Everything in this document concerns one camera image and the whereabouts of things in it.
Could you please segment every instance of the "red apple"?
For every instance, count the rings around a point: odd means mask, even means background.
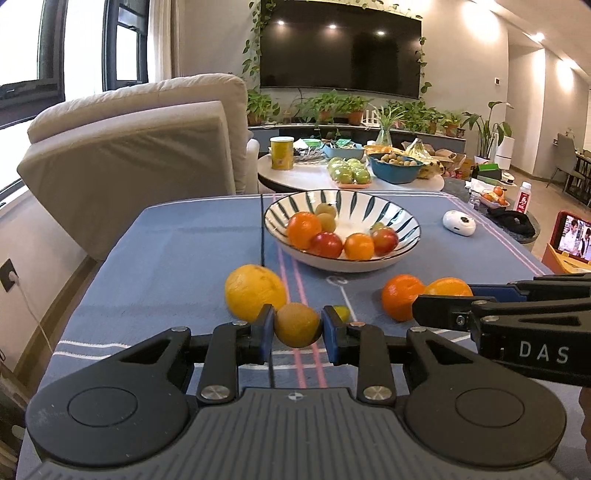
[[[398,245],[398,235],[389,227],[379,228],[371,234],[375,254],[379,257],[388,255]]]
[[[308,253],[326,258],[339,258],[343,251],[343,242],[336,233],[320,232],[312,237]]]

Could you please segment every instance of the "ceiling light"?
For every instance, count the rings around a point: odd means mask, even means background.
[[[542,32],[538,32],[535,35],[527,35],[527,36],[537,43],[543,42],[546,38],[546,35],[544,35]]]
[[[577,65],[577,62],[575,62],[573,59],[566,59],[564,62],[573,70],[579,68],[579,65]]]

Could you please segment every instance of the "chair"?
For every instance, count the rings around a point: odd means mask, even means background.
[[[175,78],[60,103],[40,113],[28,135],[19,175],[96,260],[149,206],[258,192],[259,145],[248,140],[246,86],[234,75]]]
[[[569,180],[571,177],[575,177],[579,180],[585,180],[585,176],[582,173],[579,173],[575,170],[577,166],[577,151],[574,147],[574,141],[572,138],[567,137],[563,134],[558,134],[558,146],[556,148],[556,155],[554,158],[554,164],[556,168],[554,169],[554,173],[548,180],[546,184],[546,188],[554,179],[554,176],[558,173],[558,171],[563,171],[568,175],[566,182],[564,183],[563,191],[566,190],[567,186],[569,185]]]

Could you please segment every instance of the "red label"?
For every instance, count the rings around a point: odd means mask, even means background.
[[[517,205],[515,205],[515,210],[517,212],[525,213],[527,209],[527,203],[530,201],[530,194],[526,192],[520,192],[519,198],[517,199]]]

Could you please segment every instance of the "plastic container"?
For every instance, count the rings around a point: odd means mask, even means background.
[[[423,162],[419,162],[418,160],[418,165],[408,167],[392,165],[391,163],[378,161],[378,159],[382,158],[383,156],[383,153],[374,153],[369,156],[371,159],[372,171],[377,178],[394,185],[400,185],[401,183],[411,183],[417,178],[418,172],[424,165]]]
[[[525,181],[521,184],[517,201],[515,202],[515,210],[521,213],[527,213],[527,207],[531,200],[531,183]]]
[[[348,160],[349,158],[357,158],[358,160],[361,160],[365,155],[365,149],[358,143],[355,144],[355,148],[332,148],[325,145],[322,147],[322,153],[324,153],[329,160],[335,157],[344,160]]]

